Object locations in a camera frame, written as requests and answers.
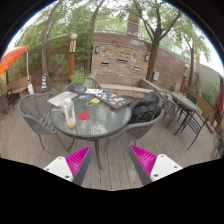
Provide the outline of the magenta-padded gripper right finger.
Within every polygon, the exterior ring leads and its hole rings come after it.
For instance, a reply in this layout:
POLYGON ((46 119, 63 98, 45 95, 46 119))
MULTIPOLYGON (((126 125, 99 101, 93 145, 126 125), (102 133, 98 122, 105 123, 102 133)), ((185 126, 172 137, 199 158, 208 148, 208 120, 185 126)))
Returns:
POLYGON ((155 155, 134 145, 129 146, 129 156, 143 186, 182 169, 165 154, 155 155))

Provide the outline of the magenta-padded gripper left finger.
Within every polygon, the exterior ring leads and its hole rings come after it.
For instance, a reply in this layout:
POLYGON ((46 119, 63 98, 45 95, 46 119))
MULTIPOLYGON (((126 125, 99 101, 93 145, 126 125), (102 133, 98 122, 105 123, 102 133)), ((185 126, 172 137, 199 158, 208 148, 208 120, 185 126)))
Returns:
POLYGON ((67 157, 57 157, 44 170, 81 186, 92 156, 93 147, 89 145, 67 157))

